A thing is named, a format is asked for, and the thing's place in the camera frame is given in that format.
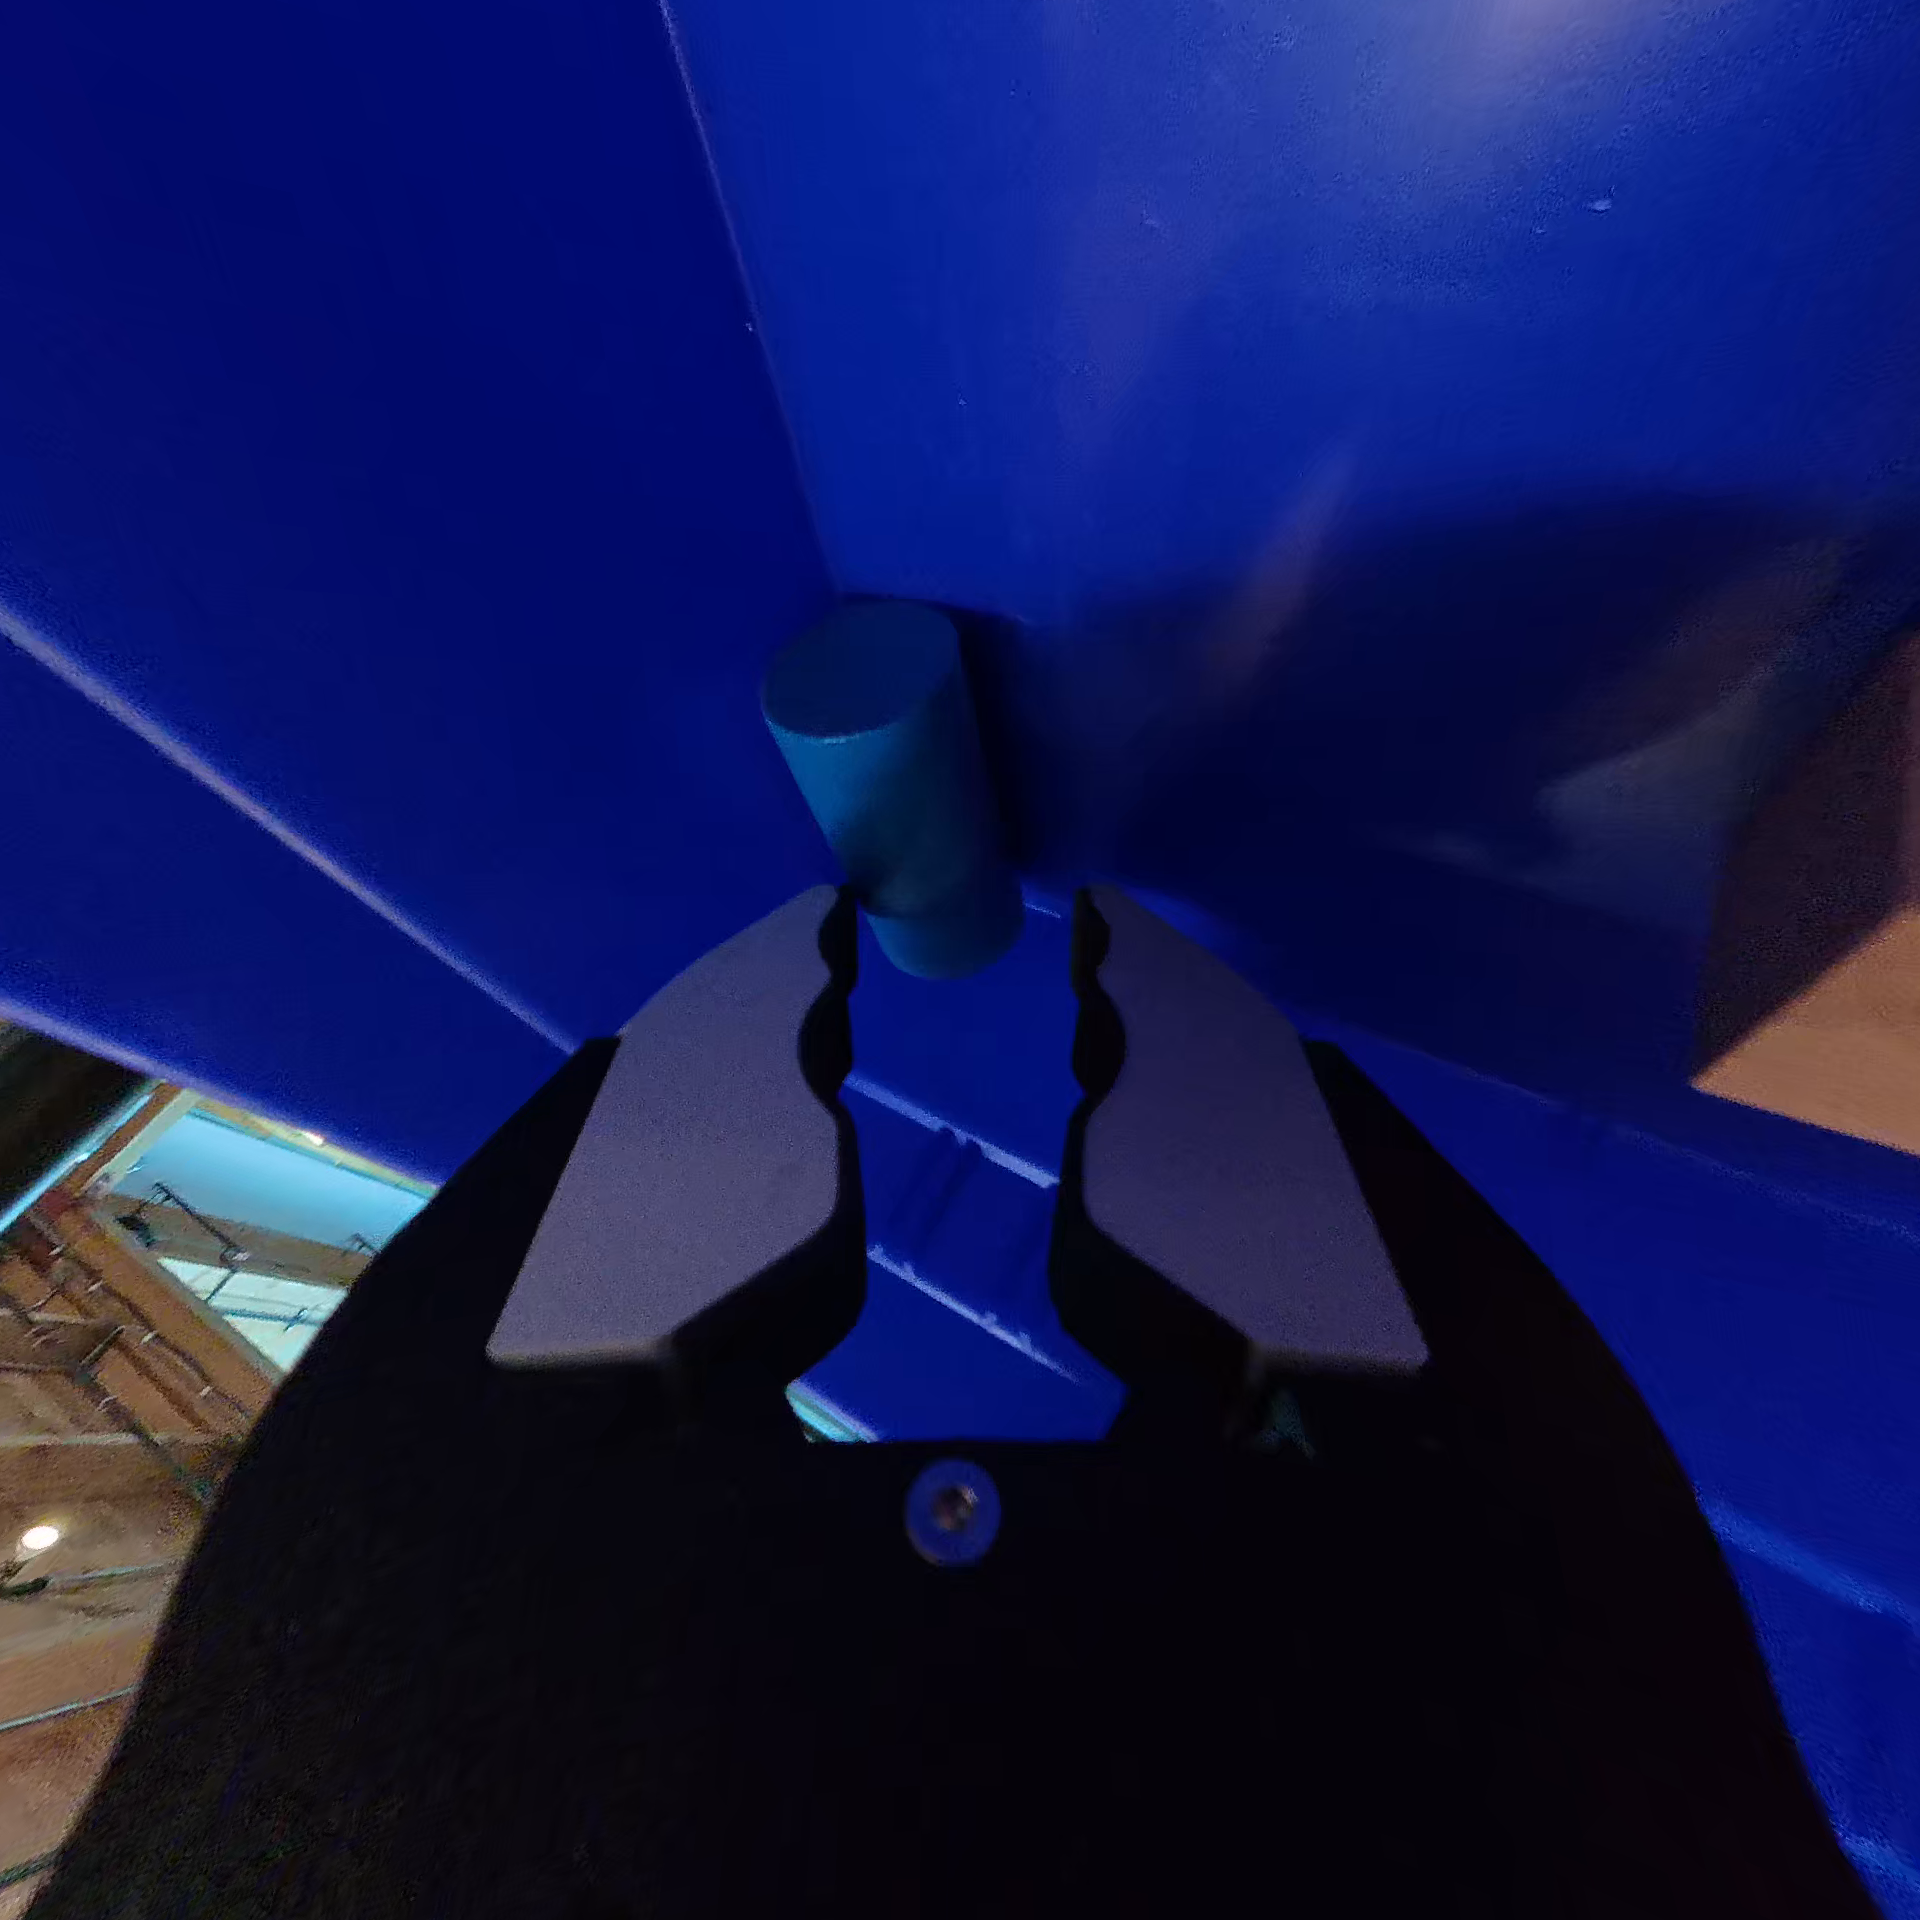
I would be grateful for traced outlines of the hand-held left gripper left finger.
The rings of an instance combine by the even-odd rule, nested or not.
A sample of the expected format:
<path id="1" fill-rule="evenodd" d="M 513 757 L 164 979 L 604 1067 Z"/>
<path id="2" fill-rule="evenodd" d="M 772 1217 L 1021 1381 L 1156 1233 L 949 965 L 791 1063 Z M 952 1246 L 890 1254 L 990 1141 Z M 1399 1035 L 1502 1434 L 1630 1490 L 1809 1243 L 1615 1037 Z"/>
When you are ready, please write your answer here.
<path id="1" fill-rule="evenodd" d="M 853 1067 L 856 906 L 815 885 L 626 1022 L 487 1354 L 783 1388 L 868 1292 Z"/>

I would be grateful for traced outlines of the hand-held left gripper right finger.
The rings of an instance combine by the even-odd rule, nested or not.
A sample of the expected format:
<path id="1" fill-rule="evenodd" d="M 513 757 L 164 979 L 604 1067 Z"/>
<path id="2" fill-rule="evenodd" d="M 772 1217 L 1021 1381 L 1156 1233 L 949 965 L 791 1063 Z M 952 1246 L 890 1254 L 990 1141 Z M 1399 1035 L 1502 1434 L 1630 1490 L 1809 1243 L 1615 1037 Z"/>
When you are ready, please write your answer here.
<path id="1" fill-rule="evenodd" d="M 1046 1285 L 1132 1404 L 1404 1386 L 1428 1349 L 1308 1050 L 1110 885 L 1072 906 L 1072 1077 Z"/>

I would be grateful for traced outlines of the blue wooden cylinder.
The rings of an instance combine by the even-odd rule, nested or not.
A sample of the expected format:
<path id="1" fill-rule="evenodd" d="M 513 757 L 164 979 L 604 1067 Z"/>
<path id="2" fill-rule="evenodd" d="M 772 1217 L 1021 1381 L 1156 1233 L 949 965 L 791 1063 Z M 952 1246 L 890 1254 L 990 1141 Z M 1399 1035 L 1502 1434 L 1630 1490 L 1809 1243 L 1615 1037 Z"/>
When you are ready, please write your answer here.
<path id="1" fill-rule="evenodd" d="M 896 970 L 950 981 L 1017 945 L 1023 901 L 946 612 L 837 609 L 768 663 L 758 707 Z"/>

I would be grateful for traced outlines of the blue plastic bin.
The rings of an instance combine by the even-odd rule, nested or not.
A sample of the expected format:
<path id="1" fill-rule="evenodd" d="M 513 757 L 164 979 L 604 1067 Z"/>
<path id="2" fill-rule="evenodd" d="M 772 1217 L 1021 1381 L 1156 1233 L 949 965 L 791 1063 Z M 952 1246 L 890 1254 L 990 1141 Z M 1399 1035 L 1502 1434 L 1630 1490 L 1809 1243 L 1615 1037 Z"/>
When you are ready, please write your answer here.
<path id="1" fill-rule="evenodd" d="M 1914 5 L 4 5 L 4 1017 L 425 1179 L 831 875 L 758 678 L 968 617 L 1029 923 L 864 939 L 868 1434 L 1076 1434 L 1066 895 L 1639 1378 L 1914 1916 L 1914 1165 L 1697 1094 L 1914 622 Z"/>

